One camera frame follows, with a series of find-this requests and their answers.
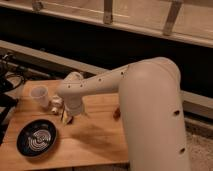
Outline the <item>cream pointed gripper finger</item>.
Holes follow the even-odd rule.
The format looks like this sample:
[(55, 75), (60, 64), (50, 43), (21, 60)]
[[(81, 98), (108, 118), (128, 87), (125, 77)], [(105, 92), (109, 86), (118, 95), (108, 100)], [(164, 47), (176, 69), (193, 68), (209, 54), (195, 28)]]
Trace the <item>cream pointed gripper finger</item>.
[(66, 111), (64, 111), (62, 114), (62, 123), (67, 124), (68, 120), (69, 120), (68, 115), (67, 115)]

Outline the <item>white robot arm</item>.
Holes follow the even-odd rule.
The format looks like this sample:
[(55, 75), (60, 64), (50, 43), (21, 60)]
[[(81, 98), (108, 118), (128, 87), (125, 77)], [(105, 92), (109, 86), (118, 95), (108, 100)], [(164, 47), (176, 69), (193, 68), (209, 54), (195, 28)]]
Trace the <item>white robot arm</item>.
[(180, 81), (172, 60), (155, 57), (88, 79), (72, 72), (57, 94), (75, 116), (84, 96), (116, 92), (131, 171), (191, 171)]

